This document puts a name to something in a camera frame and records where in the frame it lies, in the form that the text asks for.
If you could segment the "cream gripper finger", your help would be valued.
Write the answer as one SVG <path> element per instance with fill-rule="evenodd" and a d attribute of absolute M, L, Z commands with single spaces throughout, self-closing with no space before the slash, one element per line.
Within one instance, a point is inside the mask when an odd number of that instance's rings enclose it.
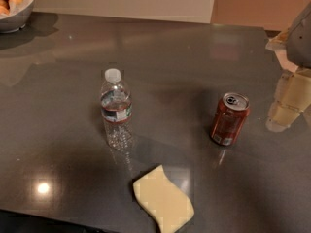
<path fill-rule="evenodd" d="M 272 132 L 288 129 L 311 105 L 311 69 L 284 70 L 268 112 L 266 127 Z"/>
<path fill-rule="evenodd" d="M 289 30 L 281 31 L 278 35 L 268 40 L 265 48 L 275 53 L 282 69 L 294 73 L 298 66 L 290 62 L 287 58 L 286 43 L 288 36 Z"/>

